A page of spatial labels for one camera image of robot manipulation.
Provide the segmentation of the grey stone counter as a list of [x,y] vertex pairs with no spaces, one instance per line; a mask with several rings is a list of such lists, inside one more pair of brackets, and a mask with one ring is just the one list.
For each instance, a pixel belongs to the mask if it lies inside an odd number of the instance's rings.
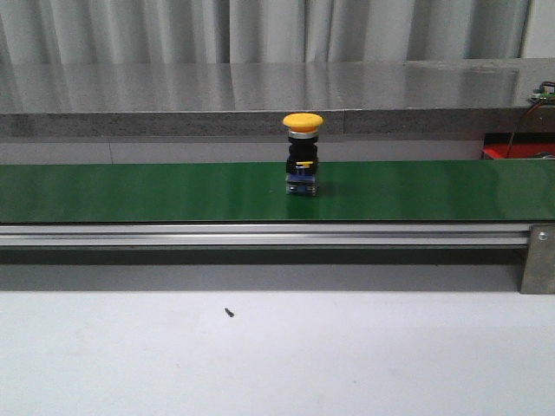
[[548,58],[4,65],[1,135],[278,135],[303,111],[326,134],[549,133],[553,109],[526,109],[553,77]]

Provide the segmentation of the red bin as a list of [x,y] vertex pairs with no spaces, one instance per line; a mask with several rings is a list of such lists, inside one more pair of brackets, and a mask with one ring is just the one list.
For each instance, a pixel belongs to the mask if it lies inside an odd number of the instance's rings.
[[488,133],[482,159],[553,159],[554,133]]

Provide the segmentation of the yellow mushroom push button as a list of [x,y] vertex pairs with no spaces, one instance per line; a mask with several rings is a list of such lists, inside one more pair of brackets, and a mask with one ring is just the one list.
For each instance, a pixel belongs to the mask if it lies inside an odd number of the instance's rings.
[[318,128],[323,117],[313,113],[288,114],[283,118],[288,128],[289,156],[286,161],[285,189],[287,194],[317,194]]

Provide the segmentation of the aluminium conveyor side rail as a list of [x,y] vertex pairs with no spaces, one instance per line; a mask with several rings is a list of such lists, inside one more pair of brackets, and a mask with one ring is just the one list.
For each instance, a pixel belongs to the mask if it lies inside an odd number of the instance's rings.
[[527,244],[527,223],[196,223],[4,225],[2,247]]

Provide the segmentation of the grey curtain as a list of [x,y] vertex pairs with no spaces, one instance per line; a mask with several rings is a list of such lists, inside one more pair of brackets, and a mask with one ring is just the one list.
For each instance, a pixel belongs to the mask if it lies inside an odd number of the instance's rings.
[[4,64],[514,58],[526,1],[4,1]]

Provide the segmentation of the metal conveyor support bracket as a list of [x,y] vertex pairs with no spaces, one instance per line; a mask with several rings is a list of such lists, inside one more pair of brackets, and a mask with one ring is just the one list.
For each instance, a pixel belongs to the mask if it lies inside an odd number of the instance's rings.
[[554,255],[554,224],[534,225],[530,233],[521,294],[555,293]]

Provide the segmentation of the small green circuit board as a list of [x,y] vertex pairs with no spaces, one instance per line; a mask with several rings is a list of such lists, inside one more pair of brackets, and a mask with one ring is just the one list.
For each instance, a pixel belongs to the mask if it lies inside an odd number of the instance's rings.
[[533,90],[528,100],[533,104],[553,104],[555,97],[554,88],[554,81],[543,81]]

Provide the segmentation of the green conveyor belt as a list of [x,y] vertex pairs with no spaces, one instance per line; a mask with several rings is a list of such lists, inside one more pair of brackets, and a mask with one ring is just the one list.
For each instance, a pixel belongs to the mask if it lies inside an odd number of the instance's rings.
[[285,191],[280,162],[13,165],[1,168],[1,220],[551,221],[545,160],[325,162],[314,197]]

